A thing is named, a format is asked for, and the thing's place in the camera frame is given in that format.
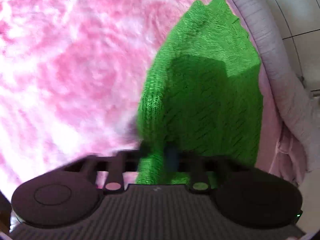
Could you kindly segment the green knitted sweater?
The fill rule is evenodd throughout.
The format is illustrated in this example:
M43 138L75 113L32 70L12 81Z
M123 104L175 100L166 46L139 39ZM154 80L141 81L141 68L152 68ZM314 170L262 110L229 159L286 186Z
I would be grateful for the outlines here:
M169 171L164 149L222 155L248 166L257 160L263 96L261 61L225 0L195 1L173 27L148 71L137 127L149 152L139 184L185 184Z

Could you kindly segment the striped lilac duvet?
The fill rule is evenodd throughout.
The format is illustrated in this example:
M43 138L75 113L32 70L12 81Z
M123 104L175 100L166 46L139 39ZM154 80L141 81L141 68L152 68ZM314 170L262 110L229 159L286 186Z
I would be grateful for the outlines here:
M316 108L290 66L279 29L265 0L232 0L244 18L268 75L279 114L306 152L308 171L319 169Z

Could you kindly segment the pink floral blanket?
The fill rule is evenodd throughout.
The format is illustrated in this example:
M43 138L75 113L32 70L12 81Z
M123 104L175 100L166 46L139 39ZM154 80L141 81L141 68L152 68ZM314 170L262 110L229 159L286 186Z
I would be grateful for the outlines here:
M1 0L1 192L133 148L148 68L196 0ZM241 13L232 0L231 10Z

